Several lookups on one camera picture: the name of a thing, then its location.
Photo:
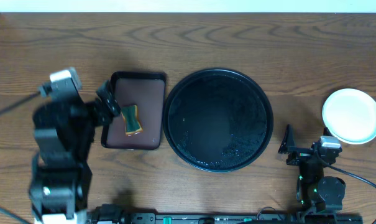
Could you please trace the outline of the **light blue plate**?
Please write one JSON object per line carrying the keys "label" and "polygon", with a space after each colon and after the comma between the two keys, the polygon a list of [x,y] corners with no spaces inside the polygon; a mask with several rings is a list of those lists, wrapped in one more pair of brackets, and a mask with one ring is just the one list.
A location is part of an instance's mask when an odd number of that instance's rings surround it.
{"label": "light blue plate", "polygon": [[331,93],[321,115],[329,132],[344,143],[365,144],[376,137],[376,101],[363,91],[344,88]]}

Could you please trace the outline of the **green and orange sponge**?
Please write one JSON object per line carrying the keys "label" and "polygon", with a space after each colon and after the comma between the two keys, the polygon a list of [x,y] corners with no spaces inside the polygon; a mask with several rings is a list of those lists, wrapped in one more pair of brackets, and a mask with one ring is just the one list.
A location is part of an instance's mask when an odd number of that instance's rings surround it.
{"label": "green and orange sponge", "polygon": [[123,107],[121,109],[121,115],[125,124],[126,136],[135,135],[143,131],[139,121],[137,105]]}

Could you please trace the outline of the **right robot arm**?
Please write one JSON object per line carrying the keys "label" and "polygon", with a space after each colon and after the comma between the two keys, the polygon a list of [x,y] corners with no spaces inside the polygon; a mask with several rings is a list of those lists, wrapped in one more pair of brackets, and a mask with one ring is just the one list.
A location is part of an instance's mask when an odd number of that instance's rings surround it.
{"label": "right robot arm", "polygon": [[324,128],[319,140],[309,148],[297,147],[293,128],[287,125],[279,154],[287,155],[286,164],[299,167],[296,199],[302,210],[296,213],[299,223],[337,223],[336,212],[342,210],[346,183],[338,178],[326,176],[324,168],[336,162],[342,152],[338,138]]}

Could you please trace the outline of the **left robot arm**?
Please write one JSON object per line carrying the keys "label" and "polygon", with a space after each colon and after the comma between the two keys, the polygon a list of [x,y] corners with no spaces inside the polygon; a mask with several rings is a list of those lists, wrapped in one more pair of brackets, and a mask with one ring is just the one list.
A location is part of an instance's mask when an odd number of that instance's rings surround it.
{"label": "left robot arm", "polygon": [[33,115],[39,152],[32,159],[29,198],[35,222],[85,223],[95,129],[109,125],[121,109],[109,81],[87,103],[70,78],[45,83],[39,92],[52,100]]}

